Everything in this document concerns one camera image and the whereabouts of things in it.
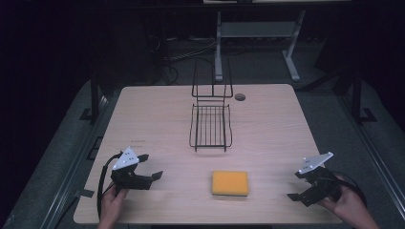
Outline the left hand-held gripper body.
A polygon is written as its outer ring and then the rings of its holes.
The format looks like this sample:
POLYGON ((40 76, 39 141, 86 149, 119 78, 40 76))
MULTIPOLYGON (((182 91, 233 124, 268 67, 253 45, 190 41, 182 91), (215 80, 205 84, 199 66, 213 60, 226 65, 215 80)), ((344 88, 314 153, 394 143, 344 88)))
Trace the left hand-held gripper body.
POLYGON ((135 170, 139 165, 138 155, 132 147, 127 147, 113 166, 111 179, 121 189, 149 190, 152 177, 139 176, 135 170))

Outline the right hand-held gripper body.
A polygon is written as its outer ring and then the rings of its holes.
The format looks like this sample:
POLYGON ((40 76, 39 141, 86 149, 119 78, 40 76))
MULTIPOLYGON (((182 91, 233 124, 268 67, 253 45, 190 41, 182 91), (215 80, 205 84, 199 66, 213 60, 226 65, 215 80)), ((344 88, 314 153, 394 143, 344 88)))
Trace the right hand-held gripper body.
POLYGON ((302 168, 298 171, 309 173, 306 182, 310 184, 308 190, 301 193, 301 202, 305 206, 310 206, 324 198, 331 198, 337 201, 341 197, 339 179, 327 168, 324 163, 333 157, 332 152, 327 152, 319 156, 310 156, 303 159, 302 168))

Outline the person's right hand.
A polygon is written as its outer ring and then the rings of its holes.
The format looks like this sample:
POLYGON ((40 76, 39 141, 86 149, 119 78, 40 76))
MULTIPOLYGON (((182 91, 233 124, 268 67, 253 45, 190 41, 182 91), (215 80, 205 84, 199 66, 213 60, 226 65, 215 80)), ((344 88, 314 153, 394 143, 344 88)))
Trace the person's right hand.
POLYGON ((330 210, 348 224, 350 224, 351 219, 364 218, 365 216, 372 218, 360 196, 352 189, 340 186, 340 192, 341 197, 339 200, 332 201, 324 198, 318 204, 330 210))

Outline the person's left hand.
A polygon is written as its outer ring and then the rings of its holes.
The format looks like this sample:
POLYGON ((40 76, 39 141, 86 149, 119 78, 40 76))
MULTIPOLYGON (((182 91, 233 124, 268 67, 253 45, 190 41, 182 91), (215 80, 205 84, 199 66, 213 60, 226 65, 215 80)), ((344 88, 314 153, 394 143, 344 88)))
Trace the person's left hand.
POLYGON ((122 211, 123 201, 128 193, 128 189, 117 192, 115 185, 104 193, 101 200, 101 212, 97 229, 115 228, 122 211))

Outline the yellow sponge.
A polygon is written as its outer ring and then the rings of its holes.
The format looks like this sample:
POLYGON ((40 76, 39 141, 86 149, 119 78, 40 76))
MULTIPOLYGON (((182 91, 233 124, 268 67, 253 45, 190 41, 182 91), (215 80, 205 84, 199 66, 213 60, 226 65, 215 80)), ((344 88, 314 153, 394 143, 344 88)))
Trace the yellow sponge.
POLYGON ((220 196, 246 197, 249 193, 247 172, 214 171, 211 193, 220 196))

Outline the grey table edge bracket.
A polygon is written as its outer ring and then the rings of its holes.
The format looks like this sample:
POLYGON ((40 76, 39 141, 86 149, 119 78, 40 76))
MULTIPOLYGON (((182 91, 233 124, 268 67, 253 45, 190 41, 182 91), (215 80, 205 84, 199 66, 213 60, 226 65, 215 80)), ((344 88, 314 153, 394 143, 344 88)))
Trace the grey table edge bracket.
POLYGON ((77 197, 77 198, 80 198, 80 197, 92 198, 94 193, 95 193, 94 191, 86 190, 86 189, 76 190, 75 193, 74 193, 74 197, 77 197))

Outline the metal floor rail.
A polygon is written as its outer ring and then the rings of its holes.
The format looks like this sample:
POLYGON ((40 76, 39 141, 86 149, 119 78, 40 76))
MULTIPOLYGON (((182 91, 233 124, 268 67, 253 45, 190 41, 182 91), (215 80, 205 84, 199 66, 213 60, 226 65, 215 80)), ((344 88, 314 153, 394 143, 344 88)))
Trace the metal floor rail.
POLYGON ((76 184, 87 180, 89 172, 85 171, 82 175, 81 171, 94 150, 94 143, 102 134, 101 122, 109 101, 102 95, 96 100, 91 98, 90 102, 90 105, 83 108, 75 104, 79 117, 73 117, 73 113, 68 112, 56 134, 56 143, 51 147, 46 169, 52 175, 60 175, 60 178, 56 182, 51 205, 47 208, 40 229, 56 228, 62 212, 68 209, 70 200, 75 198, 75 191, 81 190, 81 187, 75 187, 76 184))
POLYGON ((360 106, 360 121, 352 113, 353 102, 346 96, 339 96, 338 102, 365 146, 394 212, 405 223, 405 133, 376 95, 364 101, 365 107, 360 106))

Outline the black metal stand post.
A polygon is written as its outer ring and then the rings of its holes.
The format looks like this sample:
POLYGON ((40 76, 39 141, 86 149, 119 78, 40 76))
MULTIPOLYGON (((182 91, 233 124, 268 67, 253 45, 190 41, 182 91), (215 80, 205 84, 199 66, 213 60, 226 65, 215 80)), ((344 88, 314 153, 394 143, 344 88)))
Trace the black metal stand post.
POLYGON ((358 125, 365 122, 375 122, 376 118, 369 108, 361 105, 362 98, 362 77, 359 71, 355 72, 352 81, 352 117, 358 125))
POLYGON ((100 114, 100 101, 102 100, 101 90, 98 85, 97 76, 93 73, 90 78, 91 107, 84 109, 80 120, 89 120, 95 124, 100 114))

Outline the grey metal desk frame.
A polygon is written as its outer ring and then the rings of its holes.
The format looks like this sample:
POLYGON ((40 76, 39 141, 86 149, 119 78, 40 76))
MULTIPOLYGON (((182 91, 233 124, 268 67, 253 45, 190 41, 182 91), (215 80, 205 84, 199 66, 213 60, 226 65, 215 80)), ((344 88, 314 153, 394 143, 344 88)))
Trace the grey metal desk frame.
POLYGON ((224 22, 222 13, 217 12, 216 23, 216 50, 214 53, 214 74, 217 82, 224 80, 222 61, 222 41, 224 38, 289 38, 290 44, 282 51, 285 63, 292 81, 300 80, 292 60, 295 45, 306 12, 301 10, 295 21, 272 21, 272 22, 224 22))

